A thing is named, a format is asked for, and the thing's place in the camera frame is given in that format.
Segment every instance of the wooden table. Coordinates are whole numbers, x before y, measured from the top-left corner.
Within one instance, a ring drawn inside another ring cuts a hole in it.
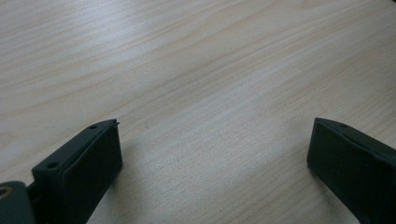
[[[0,181],[120,122],[89,223],[358,223],[306,167],[315,117],[396,147],[390,0],[2,1]]]

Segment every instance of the light wood grain surface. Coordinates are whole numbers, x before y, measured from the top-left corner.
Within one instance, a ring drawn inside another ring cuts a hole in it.
[[[315,117],[396,147],[394,2],[0,3],[0,182],[118,119],[89,223],[358,223],[306,167]]]

